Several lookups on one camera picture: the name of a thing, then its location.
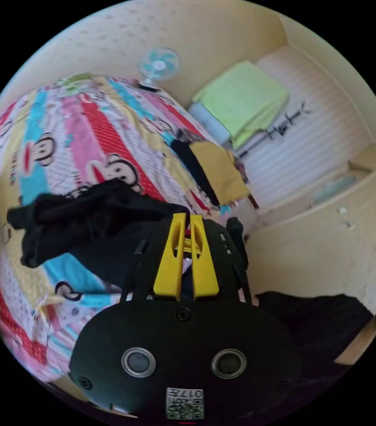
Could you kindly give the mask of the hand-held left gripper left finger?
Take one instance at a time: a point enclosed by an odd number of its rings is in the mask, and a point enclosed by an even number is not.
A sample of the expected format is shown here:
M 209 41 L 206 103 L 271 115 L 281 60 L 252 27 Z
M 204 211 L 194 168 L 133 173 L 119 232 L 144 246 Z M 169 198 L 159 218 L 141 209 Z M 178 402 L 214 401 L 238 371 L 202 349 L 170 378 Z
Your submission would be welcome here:
M 158 297 L 180 300 L 185 232 L 186 214 L 174 214 L 153 285 L 154 294 Z

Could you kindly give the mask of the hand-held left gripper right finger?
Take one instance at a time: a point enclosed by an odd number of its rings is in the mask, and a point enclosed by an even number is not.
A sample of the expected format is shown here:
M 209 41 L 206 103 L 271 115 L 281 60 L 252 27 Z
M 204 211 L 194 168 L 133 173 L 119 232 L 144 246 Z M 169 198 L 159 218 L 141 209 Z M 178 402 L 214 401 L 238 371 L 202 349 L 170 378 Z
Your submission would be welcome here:
M 215 297 L 219 286 L 202 216 L 190 216 L 190 235 L 194 299 Z

